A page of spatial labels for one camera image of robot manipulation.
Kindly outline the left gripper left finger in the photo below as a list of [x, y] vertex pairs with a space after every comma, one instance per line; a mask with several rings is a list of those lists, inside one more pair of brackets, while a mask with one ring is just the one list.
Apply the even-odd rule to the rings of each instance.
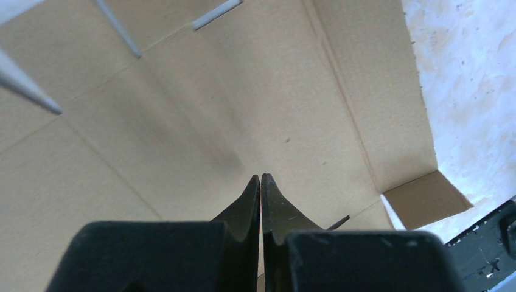
[[256, 291], [260, 181], [209, 221], [96, 221], [76, 233], [48, 291]]

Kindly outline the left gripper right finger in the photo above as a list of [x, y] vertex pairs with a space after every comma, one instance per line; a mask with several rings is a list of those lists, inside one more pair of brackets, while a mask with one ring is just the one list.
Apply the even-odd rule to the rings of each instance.
[[464, 291], [442, 242], [419, 231], [328, 231], [261, 179], [267, 291]]

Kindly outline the cardboard box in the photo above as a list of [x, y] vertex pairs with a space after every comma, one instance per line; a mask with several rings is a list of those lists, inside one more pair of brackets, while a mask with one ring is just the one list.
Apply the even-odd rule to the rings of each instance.
[[438, 170], [400, 1], [44, 1], [1, 47], [62, 107], [1, 93], [1, 290], [43, 291], [100, 220], [210, 220], [253, 175], [322, 228], [408, 229], [471, 203]]

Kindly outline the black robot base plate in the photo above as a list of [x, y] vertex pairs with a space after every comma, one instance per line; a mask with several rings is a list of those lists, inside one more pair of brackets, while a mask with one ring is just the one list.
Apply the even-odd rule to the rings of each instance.
[[446, 243], [466, 291], [489, 291], [515, 272], [515, 201]]

